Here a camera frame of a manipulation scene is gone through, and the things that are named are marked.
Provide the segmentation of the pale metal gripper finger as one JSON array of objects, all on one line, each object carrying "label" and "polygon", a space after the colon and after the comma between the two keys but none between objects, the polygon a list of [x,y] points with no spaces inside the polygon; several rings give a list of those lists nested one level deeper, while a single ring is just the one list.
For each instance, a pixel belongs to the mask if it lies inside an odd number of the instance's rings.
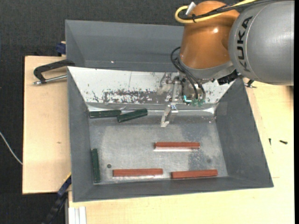
[{"label": "pale metal gripper finger", "polygon": [[166,107],[163,115],[161,117],[161,127],[167,127],[167,125],[169,124],[169,115],[171,114],[171,108],[170,107]]},{"label": "pale metal gripper finger", "polygon": [[170,105],[169,112],[167,114],[167,123],[168,124],[171,123],[175,119],[177,114],[178,114],[178,110],[177,110],[176,106]]}]

